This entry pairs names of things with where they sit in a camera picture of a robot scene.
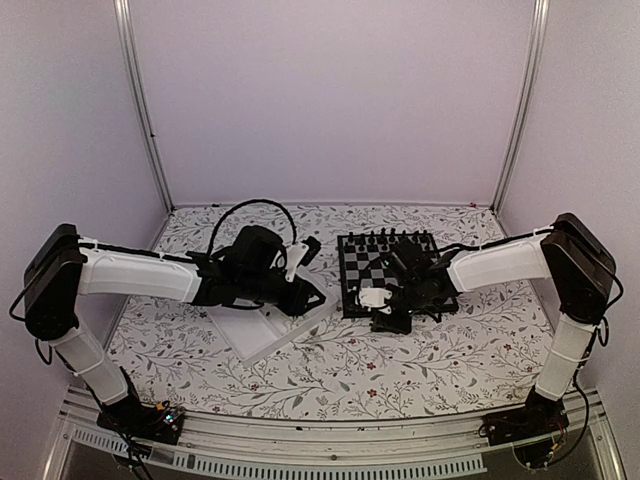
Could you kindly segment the white plastic tray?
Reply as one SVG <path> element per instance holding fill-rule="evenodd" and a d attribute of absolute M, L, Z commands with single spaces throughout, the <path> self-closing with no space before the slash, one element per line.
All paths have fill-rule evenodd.
<path fill-rule="evenodd" d="M 236 357 L 244 366 L 251 366 L 309 332 L 336 311 L 338 297 L 323 286 L 319 290 L 326 297 L 325 302 L 296 318 L 284 315 L 272 305 L 251 311 L 218 306 L 208 308 L 207 313 Z"/>

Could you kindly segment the black and silver chessboard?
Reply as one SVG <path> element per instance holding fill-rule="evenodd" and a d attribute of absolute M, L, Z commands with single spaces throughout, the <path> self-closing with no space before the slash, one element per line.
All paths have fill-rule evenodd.
<path fill-rule="evenodd" d="M 385 288 L 388 285 L 399 286 L 399 282 L 392 270 L 383 263 L 380 257 L 388 252 L 380 253 L 356 253 L 347 252 L 344 245 L 341 245 L 337 236 L 337 252 L 340 270 L 340 285 L 342 294 L 342 313 L 347 319 L 365 318 L 369 316 L 369 312 L 361 308 L 356 303 L 356 294 L 361 287 L 379 287 Z M 421 248 L 431 260 L 439 258 L 436 252 L 437 245 L 434 249 Z"/>

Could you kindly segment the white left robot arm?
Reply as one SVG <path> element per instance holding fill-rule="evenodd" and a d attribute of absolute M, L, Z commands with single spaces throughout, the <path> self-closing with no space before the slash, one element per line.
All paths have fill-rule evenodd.
<path fill-rule="evenodd" d="M 163 298 L 200 307 L 258 310 L 272 305 L 287 317 L 302 317 L 326 296 L 298 269 L 320 244 L 314 238 L 285 244 L 259 226 L 241 229 L 219 250 L 184 256 L 102 244 L 59 225 L 24 273 L 24 287 L 9 313 L 38 341 L 47 343 L 96 395 L 111 419 L 128 434 L 148 426 L 148 412 L 134 387 L 86 331 L 76 313 L 80 296 L 115 294 Z"/>

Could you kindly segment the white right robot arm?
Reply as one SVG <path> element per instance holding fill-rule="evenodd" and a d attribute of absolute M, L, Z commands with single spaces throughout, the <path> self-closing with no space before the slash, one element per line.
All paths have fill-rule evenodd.
<path fill-rule="evenodd" d="M 395 284 L 361 287 L 357 302 L 377 326 L 394 333 L 409 332 L 413 314 L 485 287 L 531 281 L 553 290 L 559 313 L 551 347 L 532 388 L 536 399 L 517 415 L 527 436 L 554 422 L 552 402 L 588 360 L 602 319 L 624 294 L 613 255 L 573 213 L 530 233 L 483 245 L 451 244 L 435 254 L 403 240 L 381 260 Z"/>

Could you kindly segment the black chess pieces back row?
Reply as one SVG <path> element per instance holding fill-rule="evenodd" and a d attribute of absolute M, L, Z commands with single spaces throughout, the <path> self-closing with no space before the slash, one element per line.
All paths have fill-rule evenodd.
<path fill-rule="evenodd" d="M 346 235 L 339 235 L 338 241 L 341 245 L 345 245 L 348 240 L 358 239 L 364 242 L 365 239 L 378 238 L 380 243 L 398 244 L 403 240 L 419 245 L 421 248 L 434 249 L 435 241 L 433 236 L 426 230 L 407 231 L 397 230 L 396 228 L 381 228 L 379 230 L 371 230 L 368 232 L 354 233 L 349 232 Z"/>

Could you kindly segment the black chess pawns row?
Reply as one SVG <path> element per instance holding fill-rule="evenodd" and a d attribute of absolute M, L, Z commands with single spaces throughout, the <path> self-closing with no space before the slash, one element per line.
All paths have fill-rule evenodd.
<path fill-rule="evenodd" d="M 378 238 L 370 239 L 369 237 L 364 242 L 358 239 L 348 240 L 344 245 L 345 251 L 356 253 L 388 252 L 391 247 L 390 243 L 380 243 Z"/>

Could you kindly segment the floral patterned table mat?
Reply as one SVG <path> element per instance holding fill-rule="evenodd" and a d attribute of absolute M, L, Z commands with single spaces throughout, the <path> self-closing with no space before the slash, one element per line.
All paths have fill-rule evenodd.
<path fill-rule="evenodd" d="M 338 292 L 337 239 L 383 228 L 426 231 L 436 243 L 499 239 L 482 208 L 429 206 L 250 205 L 176 211 L 158 249 L 182 255 L 223 247 L 246 224 L 288 237 L 314 236 L 322 249 L 311 272 Z M 131 298 L 108 344 L 142 399 L 170 400 L 193 411 L 300 420 L 407 418 L 454 414 L 522 402 L 547 356 L 549 322 L 527 282 L 461 296 L 441 322 L 414 321 L 408 335 L 374 333 L 365 318 L 333 313 L 304 335 L 246 366 L 203 309 Z"/>

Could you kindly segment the front aluminium rail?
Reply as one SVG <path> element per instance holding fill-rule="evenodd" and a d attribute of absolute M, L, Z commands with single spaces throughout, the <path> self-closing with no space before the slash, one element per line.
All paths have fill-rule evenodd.
<path fill-rule="evenodd" d="M 54 424 L 47 479 L 625 479 L 595 390 L 569 393 L 569 424 L 504 444 L 483 412 L 396 420 L 294 421 L 189 412 L 174 445 L 139 457 L 71 388 Z"/>

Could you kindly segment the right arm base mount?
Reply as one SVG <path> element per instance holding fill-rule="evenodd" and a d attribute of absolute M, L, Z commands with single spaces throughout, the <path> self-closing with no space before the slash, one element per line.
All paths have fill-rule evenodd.
<path fill-rule="evenodd" d="M 549 400 L 531 390 L 523 406 L 484 415 L 477 433 L 490 446 L 511 445 L 516 460 L 534 470 L 554 460 L 568 427 L 563 401 Z"/>

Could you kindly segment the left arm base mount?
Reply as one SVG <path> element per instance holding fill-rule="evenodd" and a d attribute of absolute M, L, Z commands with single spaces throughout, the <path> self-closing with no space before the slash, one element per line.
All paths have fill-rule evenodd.
<path fill-rule="evenodd" d="M 143 404 L 135 394 L 106 405 L 96 399 L 100 408 L 97 425 L 126 438 L 177 445 L 184 424 L 185 409 L 163 401 Z"/>

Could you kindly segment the right aluminium frame post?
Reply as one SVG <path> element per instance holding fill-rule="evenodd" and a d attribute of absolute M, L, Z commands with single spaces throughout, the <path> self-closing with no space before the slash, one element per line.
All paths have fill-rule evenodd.
<path fill-rule="evenodd" d="M 515 116 L 509 134 L 503 164 L 494 191 L 491 209 L 499 216 L 506 203 L 519 151 L 524 138 L 529 110 L 543 56 L 546 28 L 550 9 L 549 0 L 536 0 L 531 21 L 529 42 L 523 80 L 516 105 Z"/>

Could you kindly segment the aluminium frame post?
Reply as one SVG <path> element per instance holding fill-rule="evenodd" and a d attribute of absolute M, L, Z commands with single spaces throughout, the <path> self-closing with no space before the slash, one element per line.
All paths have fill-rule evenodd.
<path fill-rule="evenodd" d="M 168 213 L 171 213 L 174 211 L 175 205 L 170 192 L 165 169 L 162 164 L 156 141 L 156 134 L 144 91 L 144 83 L 136 49 L 135 33 L 131 16 L 131 3 L 127 0 L 115 0 L 113 5 L 125 69 L 152 177 L 164 209 Z"/>
<path fill-rule="evenodd" d="M 543 56 L 546 28 L 550 9 L 549 0 L 536 0 L 531 21 L 529 42 L 523 80 L 516 105 L 515 116 L 509 134 L 503 164 L 494 191 L 491 209 L 499 216 L 506 203 L 519 151 L 524 138 L 529 110 Z"/>

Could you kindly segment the left aluminium frame post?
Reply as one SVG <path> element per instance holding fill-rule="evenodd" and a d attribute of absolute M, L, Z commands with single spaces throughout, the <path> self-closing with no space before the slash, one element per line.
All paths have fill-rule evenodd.
<path fill-rule="evenodd" d="M 171 213 L 174 211 L 175 205 L 170 192 L 165 169 L 162 164 L 156 141 L 156 134 L 144 91 L 144 83 L 136 49 L 135 33 L 131 16 L 131 3 L 127 0 L 115 0 L 113 5 L 125 69 L 152 177 L 164 209 L 168 213 Z"/>

